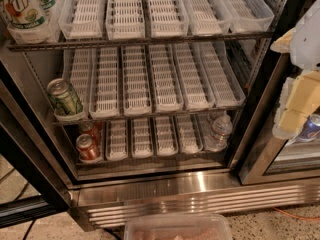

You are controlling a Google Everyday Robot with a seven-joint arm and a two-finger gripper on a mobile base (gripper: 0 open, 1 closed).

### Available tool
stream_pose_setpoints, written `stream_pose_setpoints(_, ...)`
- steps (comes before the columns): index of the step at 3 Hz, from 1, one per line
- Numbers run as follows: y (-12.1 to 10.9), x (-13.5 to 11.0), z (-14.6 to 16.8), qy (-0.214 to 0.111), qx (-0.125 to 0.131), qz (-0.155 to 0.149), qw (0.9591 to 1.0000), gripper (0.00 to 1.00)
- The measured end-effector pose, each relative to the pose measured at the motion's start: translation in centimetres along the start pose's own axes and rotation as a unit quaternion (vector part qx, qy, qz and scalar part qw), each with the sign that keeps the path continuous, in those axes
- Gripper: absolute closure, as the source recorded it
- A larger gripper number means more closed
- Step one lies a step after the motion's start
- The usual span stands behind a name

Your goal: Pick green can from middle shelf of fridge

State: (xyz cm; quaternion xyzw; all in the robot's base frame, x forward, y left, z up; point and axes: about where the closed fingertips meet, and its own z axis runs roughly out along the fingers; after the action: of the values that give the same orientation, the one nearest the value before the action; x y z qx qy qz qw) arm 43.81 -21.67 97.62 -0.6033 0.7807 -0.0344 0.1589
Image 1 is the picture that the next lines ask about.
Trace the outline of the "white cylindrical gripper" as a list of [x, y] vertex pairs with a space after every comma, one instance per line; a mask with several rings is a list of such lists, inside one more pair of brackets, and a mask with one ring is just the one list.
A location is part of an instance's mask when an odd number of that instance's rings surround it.
[[288, 140], [301, 132], [307, 118], [320, 106], [320, 0], [270, 49], [281, 54], [290, 52], [293, 65], [311, 70], [296, 78], [288, 77], [281, 90], [272, 133]]

